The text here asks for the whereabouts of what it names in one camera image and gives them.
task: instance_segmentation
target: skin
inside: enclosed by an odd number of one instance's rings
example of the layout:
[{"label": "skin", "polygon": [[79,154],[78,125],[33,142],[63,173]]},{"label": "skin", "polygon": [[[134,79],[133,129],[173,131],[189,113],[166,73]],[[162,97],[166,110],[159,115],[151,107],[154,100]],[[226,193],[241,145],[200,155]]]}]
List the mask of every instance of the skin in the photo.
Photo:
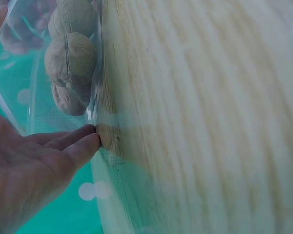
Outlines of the skin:
[{"label": "skin", "polygon": [[[0,8],[0,26],[7,7]],[[21,136],[0,115],[0,234],[14,233],[59,196],[100,147],[95,127]]]},{"label": "skin", "polygon": [[[10,1],[0,0],[0,7]],[[29,29],[23,17],[30,27],[41,33],[48,27],[55,8],[56,0],[18,0],[2,29],[0,40],[4,49],[13,54],[26,54],[42,48],[43,39]]]}]

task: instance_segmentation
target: light wood grain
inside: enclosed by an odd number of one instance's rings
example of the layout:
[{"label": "light wood grain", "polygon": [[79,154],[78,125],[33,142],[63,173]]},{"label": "light wood grain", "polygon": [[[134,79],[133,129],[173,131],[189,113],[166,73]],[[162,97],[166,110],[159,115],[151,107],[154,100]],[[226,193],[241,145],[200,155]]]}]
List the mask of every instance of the light wood grain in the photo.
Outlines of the light wood grain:
[{"label": "light wood grain", "polygon": [[128,219],[293,234],[293,0],[105,0],[103,33],[98,131],[151,180]]}]

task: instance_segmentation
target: plastic bag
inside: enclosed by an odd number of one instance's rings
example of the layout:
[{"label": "plastic bag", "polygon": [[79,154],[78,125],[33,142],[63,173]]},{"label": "plastic bag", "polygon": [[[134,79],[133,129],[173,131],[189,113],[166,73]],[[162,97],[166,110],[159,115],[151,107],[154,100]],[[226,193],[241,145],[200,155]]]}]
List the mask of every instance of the plastic bag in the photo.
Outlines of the plastic bag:
[{"label": "plastic bag", "polygon": [[11,0],[8,9],[0,29],[6,116],[23,135],[92,123],[103,67],[101,0]]}]

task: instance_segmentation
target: teal background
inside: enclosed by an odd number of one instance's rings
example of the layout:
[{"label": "teal background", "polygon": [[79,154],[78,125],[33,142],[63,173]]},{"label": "teal background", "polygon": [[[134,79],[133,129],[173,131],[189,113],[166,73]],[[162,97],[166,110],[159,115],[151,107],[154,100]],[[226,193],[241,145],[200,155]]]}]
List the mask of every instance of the teal background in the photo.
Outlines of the teal background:
[{"label": "teal background", "polygon": [[[17,102],[17,94],[23,88],[30,88],[31,71],[36,53],[15,56],[5,52],[0,45],[0,92],[13,115],[23,126],[27,124],[28,107]],[[39,72],[41,78],[44,79],[44,70]],[[40,99],[39,110],[44,108],[42,100]],[[85,201],[78,194],[79,187],[86,182],[93,183],[90,163],[77,172],[69,187],[60,197],[29,220],[17,233],[102,234],[96,198]]]}]

